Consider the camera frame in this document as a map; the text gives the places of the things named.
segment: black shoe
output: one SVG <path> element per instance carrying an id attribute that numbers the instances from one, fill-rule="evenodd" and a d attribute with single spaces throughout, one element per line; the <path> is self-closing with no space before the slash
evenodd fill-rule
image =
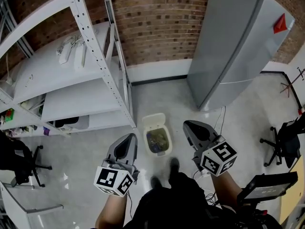
<path id="1" fill-rule="evenodd" d="M 171 179 L 172 175 L 179 173 L 179 168 L 180 168 L 179 160 L 177 158 L 172 158 L 171 162 L 170 162 L 170 169 L 171 169 L 170 179 Z"/>
<path id="2" fill-rule="evenodd" d="M 151 178 L 151 186 L 152 186 L 152 189 L 162 187 L 162 184 L 161 184 L 160 180 L 158 179 L 158 177 L 153 176 Z"/>

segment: gray refrigerator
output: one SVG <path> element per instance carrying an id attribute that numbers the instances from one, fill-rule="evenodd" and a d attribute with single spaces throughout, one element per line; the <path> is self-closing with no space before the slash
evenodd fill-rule
<path id="1" fill-rule="evenodd" d="M 275 34 L 283 14 L 287 30 Z M 275 0 L 208 0 L 187 76 L 197 107 L 230 104 L 273 58 L 294 21 Z"/>

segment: power strip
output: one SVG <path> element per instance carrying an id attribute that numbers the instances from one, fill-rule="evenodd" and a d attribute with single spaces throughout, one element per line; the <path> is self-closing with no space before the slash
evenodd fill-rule
<path id="1" fill-rule="evenodd" d="M 71 42 L 64 45 L 64 47 L 62 49 L 62 52 L 61 52 L 61 55 L 59 57 L 59 63 L 60 64 L 64 64 L 68 61 L 69 55 L 71 53 L 71 49 L 72 49 Z"/>
<path id="2" fill-rule="evenodd" d="M 81 69 L 84 68 L 86 48 L 87 48 L 86 45 L 82 43 L 75 50 L 75 57 L 74 57 L 75 71 L 80 71 Z"/>

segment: gray floor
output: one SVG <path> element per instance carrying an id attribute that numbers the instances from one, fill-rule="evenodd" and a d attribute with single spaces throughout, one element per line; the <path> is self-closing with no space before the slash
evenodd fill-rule
<path id="1" fill-rule="evenodd" d="M 260 144 L 260 137 L 273 140 L 270 126 L 280 127 L 283 122 L 297 117 L 297 104 L 293 97 L 279 94 L 281 75 L 260 75 L 229 106 L 223 125 L 223 136 L 239 152 L 235 165 L 230 170 L 236 182 L 244 187 L 257 174 L 274 174 L 287 171 L 285 164 L 264 168 L 265 159 L 270 158 L 271 148 Z M 166 187 L 169 187 L 168 160 L 176 156 L 181 163 L 181 171 L 192 176 L 196 171 L 193 149 L 188 145 L 182 130 L 185 120 L 199 120 L 214 127 L 221 109 L 200 113 L 196 110 L 186 80 L 140 85 L 133 88 L 133 101 L 138 119 L 138 130 L 143 132 L 142 117 L 163 112 L 166 125 L 173 140 L 173 151 L 168 157 L 151 158 L 139 140 L 138 159 L 135 164 L 141 171 L 137 185 L 131 188 L 133 212 L 145 192 L 150 189 L 149 179 L 157 175 Z M 222 116 L 216 127 L 220 131 Z M 42 170 L 41 180 L 46 188 L 37 190 L 11 189 L 17 200 L 26 208 L 41 208 L 63 204 L 64 210 L 41 216 L 32 220 L 33 228 L 45 229 L 88 229 L 94 227 L 95 220 L 103 208 L 107 195 L 93 186 L 96 167 L 105 158 L 109 145 L 124 134 L 132 132 L 128 126 L 81 134 L 72 134 L 71 138 L 61 136 L 24 138 L 32 149 L 43 145 L 41 162 L 52 165 L 53 170 Z M 204 189 L 213 189 L 210 177 L 199 178 L 198 184 Z M 260 209 L 279 217 L 279 200 L 265 202 Z M 130 220 L 130 202 L 128 201 L 125 222 Z"/>

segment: red triangular object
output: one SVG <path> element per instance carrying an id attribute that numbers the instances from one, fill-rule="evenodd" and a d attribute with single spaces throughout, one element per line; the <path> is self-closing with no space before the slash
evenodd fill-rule
<path id="1" fill-rule="evenodd" d="M 286 31 L 286 20 L 285 20 L 285 14 L 283 13 L 282 16 L 279 18 L 279 20 L 275 23 L 273 27 L 274 33 L 279 33 L 281 31 Z"/>

